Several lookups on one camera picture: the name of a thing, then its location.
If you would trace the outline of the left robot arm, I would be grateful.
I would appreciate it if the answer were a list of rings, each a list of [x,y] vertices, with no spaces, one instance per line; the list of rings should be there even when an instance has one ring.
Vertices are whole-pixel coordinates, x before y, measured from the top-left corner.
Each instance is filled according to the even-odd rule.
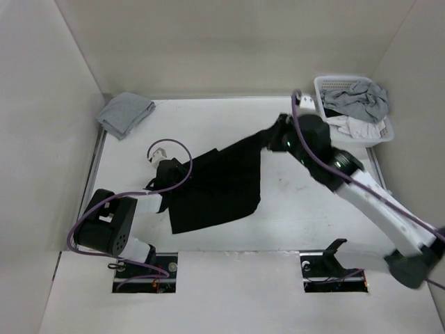
[[[156,249],[131,236],[137,216],[158,214],[166,208],[165,200],[191,175],[193,163],[164,159],[158,163],[156,177],[144,191],[120,194],[106,189],[94,192],[86,211],[67,237],[72,251],[83,246],[99,256],[114,257],[131,263],[140,277],[151,276],[156,269]]]

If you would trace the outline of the black tank top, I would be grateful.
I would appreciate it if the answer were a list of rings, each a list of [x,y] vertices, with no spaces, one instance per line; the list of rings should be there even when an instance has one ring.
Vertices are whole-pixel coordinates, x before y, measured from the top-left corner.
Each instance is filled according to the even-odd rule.
[[[261,130],[193,160],[190,178],[168,196],[173,234],[245,218],[261,201],[261,151],[272,129]]]

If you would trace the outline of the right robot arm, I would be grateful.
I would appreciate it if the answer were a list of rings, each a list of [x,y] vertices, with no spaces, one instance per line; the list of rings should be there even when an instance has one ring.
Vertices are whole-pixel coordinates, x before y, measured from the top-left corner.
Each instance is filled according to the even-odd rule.
[[[338,278],[352,269],[389,273],[400,284],[418,289],[444,256],[444,229],[424,223],[402,208],[351,153],[331,143],[330,128],[320,117],[293,118],[282,113],[266,130],[266,148],[288,152],[311,177],[343,198],[391,240],[387,250],[334,240],[322,255],[324,270]]]

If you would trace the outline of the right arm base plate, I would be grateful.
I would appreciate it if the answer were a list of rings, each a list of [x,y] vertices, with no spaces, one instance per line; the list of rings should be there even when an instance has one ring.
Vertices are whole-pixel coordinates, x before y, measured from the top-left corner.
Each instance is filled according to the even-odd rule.
[[[300,253],[305,293],[368,293],[364,270],[345,269],[333,256],[322,252]]]

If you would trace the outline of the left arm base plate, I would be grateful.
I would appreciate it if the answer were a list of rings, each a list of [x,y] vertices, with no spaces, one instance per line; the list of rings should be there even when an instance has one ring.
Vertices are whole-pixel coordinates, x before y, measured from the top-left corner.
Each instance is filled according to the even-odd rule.
[[[113,270],[114,294],[174,294],[177,289],[177,253],[158,253],[150,268],[118,261],[108,264]]]

